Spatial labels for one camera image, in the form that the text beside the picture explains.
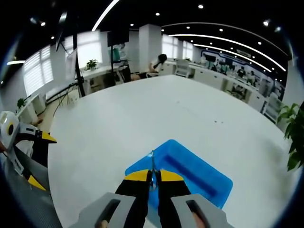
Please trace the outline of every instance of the woman with dark hair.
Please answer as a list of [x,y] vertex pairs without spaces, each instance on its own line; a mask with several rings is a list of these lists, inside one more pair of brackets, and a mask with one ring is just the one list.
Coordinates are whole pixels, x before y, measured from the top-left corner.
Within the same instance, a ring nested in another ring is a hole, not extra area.
[[149,69],[146,72],[139,73],[138,75],[132,75],[131,80],[134,81],[134,80],[158,76],[166,60],[167,60],[167,56],[165,54],[159,55],[157,59],[153,60],[149,64]]

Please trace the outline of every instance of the window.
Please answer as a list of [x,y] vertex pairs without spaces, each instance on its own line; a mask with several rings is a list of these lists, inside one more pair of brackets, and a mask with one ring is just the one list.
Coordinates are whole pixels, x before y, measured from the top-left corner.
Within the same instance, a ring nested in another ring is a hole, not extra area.
[[[73,51],[73,37],[66,37],[65,48],[68,53]],[[90,59],[96,59],[102,63],[101,42],[99,31],[84,32],[77,35],[77,54],[79,68],[84,68]]]
[[193,45],[189,42],[183,42],[183,49],[182,49],[182,58],[186,59],[189,58],[192,60],[193,58]]
[[50,46],[46,46],[33,54],[25,61],[23,66],[23,81],[27,96],[54,79],[50,60]]
[[178,39],[176,37],[162,36],[162,53],[168,58],[177,58]]

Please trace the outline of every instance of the office desk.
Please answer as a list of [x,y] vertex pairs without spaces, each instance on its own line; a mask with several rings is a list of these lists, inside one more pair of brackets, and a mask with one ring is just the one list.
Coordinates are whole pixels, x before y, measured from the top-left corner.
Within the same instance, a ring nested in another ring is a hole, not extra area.
[[223,208],[236,228],[270,227],[288,203],[300,171],[287,172],[290,143],[260,113],[226,93],[179,76],[114,86],[58,109],[48,176],[63,228],[106,192],[130,165],[175,139],[227,175]]
[[[121,75],[120,71],[123,70],[125,68],[125,66],[113,66],[113,70],[114,72],[118,75],[120,83],[123,83],[123,76]],[[102,76],[102,75],[106,75],[108,73],[110,73],[112,70],[111,66],[101,66],[95,70],[87,70],[82,72],[82,76],[84,77],[84,90],[85,90],[85,94],[91,94],[91,85],[90,85],[90,79],[98,77],[98,76]]]
[[[118,74],[118,76],[121,80],[122,80],[122,76],[119,73],[119,71],[121,71],[123,69],[124,69],[124,66],[113,66],[114,72],[116,72]],[[89,80],[91,78],[105,75],[110,72],[111,72],[111,66],[101,66],[95,70],[87,70],[87,71],[82,72],[82,76],[84,77],[85,80]]]
[[37,94],[26,100],[25,106],[19,110],[16,116],[20,121],[29,124],[36,121],[38,119],[37,115],[44,112],[45,108],[45,101],[40,94]]
[[[175,66],[175,61],[166,61],[161,74],[174,74]],[[258,112],[262,111],[262,107],[267,101],[267,98],[262,96],[258,92],[257,88],[253,87],[249,83],[245,83],[233,76],[227,76],[220,72],[209,70],[200,64],[190,62],[189,68],[191,70],[191,74],[194,75],[193,80],[207,84],[215,89],[221,91],[231,90],[233,83],[247,89],[245,103],[256,109]]]

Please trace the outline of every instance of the blue tray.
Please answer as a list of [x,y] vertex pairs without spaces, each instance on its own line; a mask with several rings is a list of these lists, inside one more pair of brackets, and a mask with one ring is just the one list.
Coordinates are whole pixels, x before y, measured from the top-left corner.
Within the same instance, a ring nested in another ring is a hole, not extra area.
[[[151,169],[152,154],[130,166],[125,175]],[[154,150],[156,169],[164,169],[182,176],[192,194],[198,193],[222,209],[232,189],[232,180],[204,162],[175,140],[168,140]],[[149,203],[157,209],[158,189],[150,191]]]

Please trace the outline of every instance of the led strip light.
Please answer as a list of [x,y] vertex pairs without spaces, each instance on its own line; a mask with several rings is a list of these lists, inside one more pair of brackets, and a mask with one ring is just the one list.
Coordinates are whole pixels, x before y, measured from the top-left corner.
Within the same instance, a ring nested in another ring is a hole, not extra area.
[[105,9],[105,11],[102,13],[102,15],[99,17],[99,19],[97,20],[97,22],[95,23],[94,27],[92,28],[92,32],[94,32],[97,27],[99,26],[99,24],[101,23],[101,21],[106,17],[106,15],[110,12],[110,10],[119,2],[119,0],[113,0],[110,5],[108,5],[108,7]]
[[190,25],[190,24],[219,25],[219,26],[224,26],[224,27],[228,27],[228,28],[238,29],[238,30],[241,30],[241,31],[244,31],[244,32],[247,32],[247,33],[250,33],[250,34],[252,34],[254,36],[259,37],[260,39],[268,42],[269,44],[273,45],[274,47],[276,47],[277,49],[279,49],[280,51],[282,51],[285,55],[287,55],[281,48],[279,48],[274,43],[270,42],[268,39],[265,39],[264,37],[262,37],[262,36],[260,36],[260,35],[258,35],[256,33],[250,32],[250,31],[248,31],[246,29],[235,27],[235,26],[232,26],[232,25],[212,23],[212,22],[183,22],[183,23],[175,23],[175,24],[170,24],[170,25],[163,25],[162,28],[168,27],[168,26],[174,26],[174,25]]
[[240,55],[238,53],[235,53],[235,52],[232,52],[232,51],[228,51],[228,50],[225,50],[225,49],[221,49],[221,48],[218,48],[218,47],[213,47],[213,46],[207,46],[207,45],[201,45],[201,44],[193,44],[193,45],[194,46],[198,46],[198,47],[213,48],[213,49],[220,50],[220,51],[226,51],[226,52],[231,53],[233,55],[240,56],[240,57],[242,57],[244,59],[249,60],[250,62],[253,62],[253,63],[257,64],[258,66],[264,68],[265,70],[267,70],[268,72],[271,73],[271,70],[269,70],[267,67],[263,66],[262,64],[259,64],[258,62],[254,61],[254,60],[252,60],[252,59],[250,59],[250,58],[248,58],[246,56],[242,56],[242,55]]
[[250,47],[250,46],[247,46],[245,44],[242,44],[242,43],[239,43],[239,42],[236,42],[236,41],[233,41],[231,39],[225,39],[225,38],[221,38],[221,37],[214,37],[214,36],[208,36],[208,35],[198,35],[198,34],[174,34],[174,35],[169,35],[169,37],[205,37],[205,38],[213,38],[213,39],[220,39],[220,40],[224,40],[224,41],[228,41],[228,42],[231,42],[231,43],[234,43],[234,44],[238,44],[238,45],[241,45],[245,48],[248,48],[250,50],[253,50],[257,53],[259,53],[260,55],[264,56],[265,58],[268,58],[270,61],[272,61],[274,64],[276,64],[279,68],[281,68],[283,71],[286,71],[286,69],[284,67],[282,67],[280,64],[278,64],[277,62],[275,62],[271,57],[265,55],[264,53]]
[[10,61],[10,62],[7,62],[6,65],[22,64],[22,63],[25,63],[25,61],[24,60]]

